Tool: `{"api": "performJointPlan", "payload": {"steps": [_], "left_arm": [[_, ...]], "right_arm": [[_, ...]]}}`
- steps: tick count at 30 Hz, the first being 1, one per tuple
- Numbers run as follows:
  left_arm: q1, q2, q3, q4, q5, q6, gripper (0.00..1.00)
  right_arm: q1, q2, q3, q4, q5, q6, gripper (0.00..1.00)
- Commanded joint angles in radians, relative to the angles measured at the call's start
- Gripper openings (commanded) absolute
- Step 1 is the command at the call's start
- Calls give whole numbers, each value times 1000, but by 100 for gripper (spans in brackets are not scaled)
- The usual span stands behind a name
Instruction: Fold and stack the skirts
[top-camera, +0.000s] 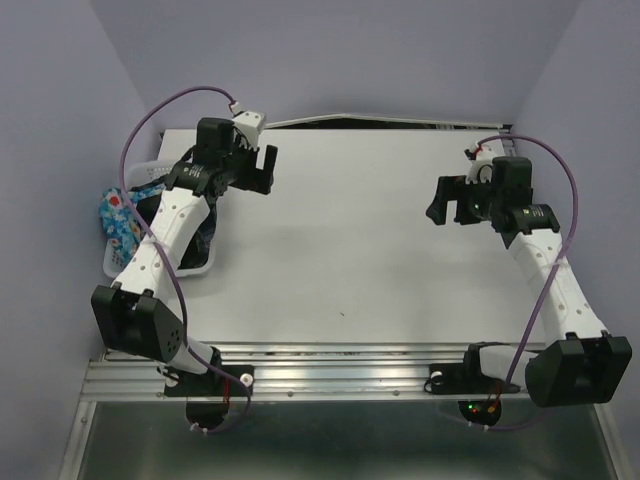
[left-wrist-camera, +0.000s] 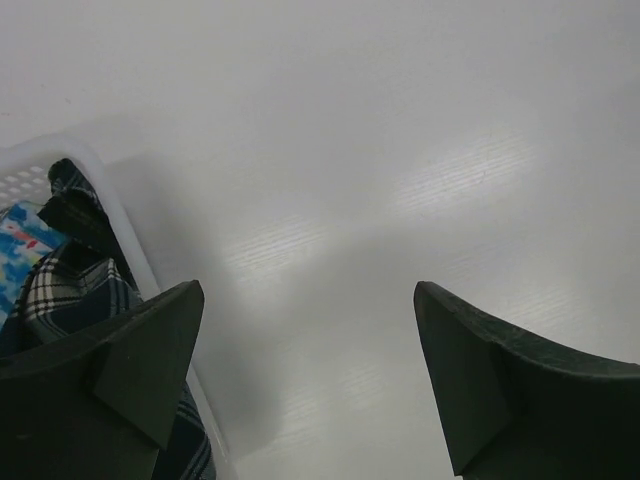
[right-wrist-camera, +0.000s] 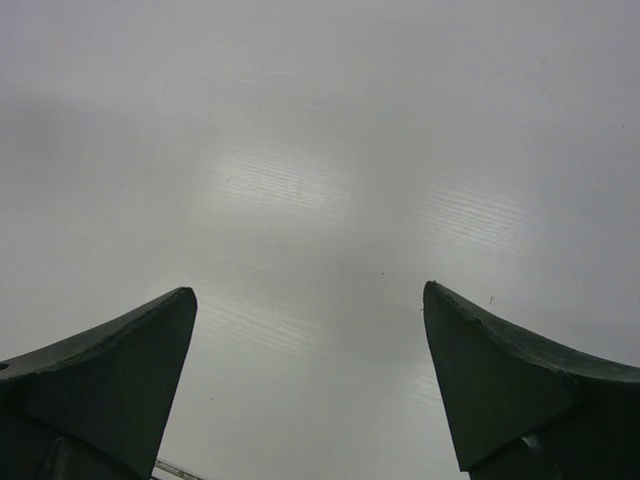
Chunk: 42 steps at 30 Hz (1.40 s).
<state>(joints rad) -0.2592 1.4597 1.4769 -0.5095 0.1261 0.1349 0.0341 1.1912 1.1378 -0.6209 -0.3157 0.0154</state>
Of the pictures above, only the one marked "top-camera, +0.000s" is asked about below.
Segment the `navy plaid skirt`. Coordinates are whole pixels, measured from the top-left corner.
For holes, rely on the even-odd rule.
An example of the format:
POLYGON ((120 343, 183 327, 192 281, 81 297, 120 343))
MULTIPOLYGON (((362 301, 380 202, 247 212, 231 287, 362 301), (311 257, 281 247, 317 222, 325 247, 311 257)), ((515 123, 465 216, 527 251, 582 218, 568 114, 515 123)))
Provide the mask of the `navy plaid skirt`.
MULTIPOLYGON (((144 221, 151 225, 159 207, 160 195, 164 190, 164 178, 134 187, 129 191, 133 204, 144 221)), ((200 273, 209 263, 211 245, 217 226, 217 207, 214 206, 207 218, 193 235, 178 271, 188 274, 200 273)))

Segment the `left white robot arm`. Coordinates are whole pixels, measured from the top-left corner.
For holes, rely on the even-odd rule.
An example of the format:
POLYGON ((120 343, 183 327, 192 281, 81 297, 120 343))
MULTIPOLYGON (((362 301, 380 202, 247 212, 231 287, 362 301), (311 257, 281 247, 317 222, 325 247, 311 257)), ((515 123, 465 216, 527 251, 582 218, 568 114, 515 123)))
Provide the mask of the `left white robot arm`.
POLYGON ((199 393, 222 382, 220 353, 188 336, 186 315, 168 306, 180 292, 176 270, 203 222, 230 188, 267 195, 277 148, 269 145, 257 165, 266 116, 243 111, 232 119, 203 118, 194 146, 165 177, 150 231, 110 286, 99 286, 91 306, 105 346, 188 373, 199 393))

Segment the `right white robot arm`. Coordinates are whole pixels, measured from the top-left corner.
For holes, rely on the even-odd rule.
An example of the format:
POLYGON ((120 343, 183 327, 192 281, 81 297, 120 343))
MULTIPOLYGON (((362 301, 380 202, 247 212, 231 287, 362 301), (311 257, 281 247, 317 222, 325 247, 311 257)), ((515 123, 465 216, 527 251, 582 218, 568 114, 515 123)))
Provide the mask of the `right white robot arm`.
POLYGON ((545 346, 531 352, 501 342, 474 343, 461 362, 434 366, 432 393, 525 391, 542 408, 609 402, 632 347, 589 306, 566 258, 569 238, 551 207, 533 201, 530 160, 475 160, 465 175, 440 177, 427 217, 445 224, 450 202, 456 204, 456 223, 488 222, 500 235, 536 299, 545 346))

